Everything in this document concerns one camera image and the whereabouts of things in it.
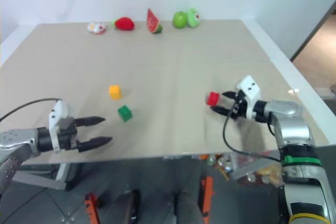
white toy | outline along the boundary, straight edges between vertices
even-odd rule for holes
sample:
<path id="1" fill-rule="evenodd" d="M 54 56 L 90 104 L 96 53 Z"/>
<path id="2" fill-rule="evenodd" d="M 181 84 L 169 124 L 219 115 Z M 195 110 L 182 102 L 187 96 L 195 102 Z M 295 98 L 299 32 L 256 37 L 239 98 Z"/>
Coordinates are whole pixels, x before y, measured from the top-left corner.
<path id="1" fill-rule="evenodd" d="M 93 34 L 103 34 L 106 31 L 106 26 L 103 23 L 91 22 L 88 24 L 88 31 Z"/>

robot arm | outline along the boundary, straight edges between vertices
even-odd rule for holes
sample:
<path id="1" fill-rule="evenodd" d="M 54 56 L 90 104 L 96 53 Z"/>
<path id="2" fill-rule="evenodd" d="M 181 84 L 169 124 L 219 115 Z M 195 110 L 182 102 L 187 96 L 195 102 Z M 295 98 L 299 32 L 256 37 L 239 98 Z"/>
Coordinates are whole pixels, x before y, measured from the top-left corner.
<path id="1" fill-rule="evenodd" d="M 274 126 L 280 151 L 282 178 L 279 187 L 280 216 L 284 223 L 336 223 L 336 205 L 328 178 L 315 151 L 302 107 L 294 102 L 260 100 L 260 89 L 251 76 L 237 85 L 238 92 L 223 95 L 235 99 L 238 116 Z M 220 114 L 229 110 L 213 106 Z"/>
<path id="2" fill-rule="evenodd" d="M 49 114 L 49 129 L 10 130 L 0 134 L 0 195 L 11 183 L 20 165 L 37 157 L 41 152 L 54 150 L 91 150 L 111 141 L 111 137 L 96 137 L 80 143 L 77 139 L 77 127 L 96 125 L 104 118 L 91 116 L 74 119 L 67 104 L 58 100 Z"/>

black cable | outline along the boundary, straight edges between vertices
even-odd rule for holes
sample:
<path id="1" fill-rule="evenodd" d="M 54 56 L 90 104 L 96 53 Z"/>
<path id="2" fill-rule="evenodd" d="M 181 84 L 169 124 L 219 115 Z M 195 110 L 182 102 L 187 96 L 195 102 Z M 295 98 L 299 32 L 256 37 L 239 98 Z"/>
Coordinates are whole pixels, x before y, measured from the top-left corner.
<path id="1" fill-rule="evenodd" d="M 276 162 L 281 162 L 279 159 L 277 158 L 274 158 L 274 157 L 270 157 L 270 156 L 265 156 L 265 155 L 261 155 L 261 154 L 256 154 L 256 153 L 251 153 L 251 152 L 243 152 L 243 151 L 239 151 L 237 149 L 234 149 L 232 146 L 229 145 L 229 143 L 226 141 L 226 137 L 225 137 L 225 130 L 226 130 L 226 126 L 227 126 L 227 123 L 229 122 L 229 119 L 230 119 L 230 116 L 233 112 L 233 109 L 235 108 L 236 106 L 236 101 L 235 103 L 232 105 L 227 117 L 226 117 L 226 120 L 225 120 L 225 123 L 224 123 L 224 127 L 223 127 L 223 140 L 224 140 L 224 143 L 226 144 L 227 147 L 229 147 L 229 149 L 231 149 L 232 151 L 236 152 L 236 153 L 239 153 L 239 154 L 242 154 L 242 155 L 245 155 L 245 156 L 250 156 L 250 157 L 257 157 L 257 158 L 267 158 L 267 159 L 270 159 L 270 160 L 273 160 L 273 161 L 276 161 Z"/>
<path id="2" fill-rule="evenodd" d="M 13 114 L 14 112 L 16 112 L 16 111 L 22 109 L 22 108 L 25 107 L 25 106 L 28 106 L 28 105 L 31 105 L 31 104 L 33 104 L 33 103 L 37 103 L 37 102 L 58 101 L 58 100 L 61 100 L 61 99 L 59 99 L 59 98 L 44 98 L 44 99 L 39 99 L 39 100 L 35 100 L 35 101 L 32 101 L 32 102 L 27 102 L 27 103 L 25 103 L 25 104 L 23 104 L 23 105 L 21 105 L 21 106 L 15 108 L 15 109 L 9 111 L 9 112 L 8 112 L 7 114 L 5 114 L 2 118 L 0 118 L 0 122 L 1 122 L 3 119 L 5 119 L 6 117 L 10 116 L 10 115 Z"/>
<path id="3" fill-rule="evenodd" d="M 274 132 L 273 132 L 272 129 L 271 129 L 271 125 L 270 125 L 269 123 L 267 123 L 267 126 L 268 126 L 268 129 L 269 129 L 269 132 L 270 132 L 273 136 L 275 136 L 275 135 L 274 135 Z"/>

orange table leg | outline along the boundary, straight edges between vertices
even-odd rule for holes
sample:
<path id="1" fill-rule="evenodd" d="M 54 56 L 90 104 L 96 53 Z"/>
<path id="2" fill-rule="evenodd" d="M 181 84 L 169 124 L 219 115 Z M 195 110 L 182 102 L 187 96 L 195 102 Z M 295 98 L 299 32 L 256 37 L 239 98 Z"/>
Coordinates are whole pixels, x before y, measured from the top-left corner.
<path id="1" fill-rule="evenodd" d="M 100 224 L 97 207 L 98 207 L 98 197 L 92 193 L 85 195 L 85 206 L 86 211 L 89 214 L 91 224 Z"/>
<path id="2" fill-rule="evenodd" d="M 209 213 L 211 209 L 211 197 L 215 194 L 213 190 L 214 179 L 212 177 L 205 177 L 202 179 L 202 191 L 203 191 L 203 203 L 202 203 L 202 215 L 205 224 L 209 224 Z"/>

table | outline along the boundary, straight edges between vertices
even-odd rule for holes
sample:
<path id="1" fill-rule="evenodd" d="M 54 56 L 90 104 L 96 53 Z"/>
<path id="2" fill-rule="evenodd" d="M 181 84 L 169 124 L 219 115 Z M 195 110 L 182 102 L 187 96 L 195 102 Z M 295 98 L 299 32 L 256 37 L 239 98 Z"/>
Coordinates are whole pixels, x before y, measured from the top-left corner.
<path id="1" fill-rule="evenodd" d="M 79 139 L 104 135 L 113 141 L 84 153 L 43 153 L 25 164 L 78 163 L 121 158 L 227 152 L 222 139 L 225 117 L 205 105 L 209 91 L 234 90 L 250 74 L 263 100 L 300 103 L 269 57 L 240 20 L 202 21 L 195 29 L 163 22 L 153 35 L 145 23 L 134 31 L 112 28 L 103 35 L 86 32 L 84 23 L 39 25 L 0 68 L 0 113 L 27 101 L 58 97 L 78 117 L 106 121 L 82 128 Z M 124 97 L 113 101 L 109 85 Z M 117 109 L 127 105 L 133 118 L 124 123 Z M 1 131 L 47 125 L 53 103 L 31 105 L 6 119 Z M 317 145 L 328 140 L 305 110 Z M 245 151 L 276 149 L 267 125 L 230 121 L 227 139 Z"/>

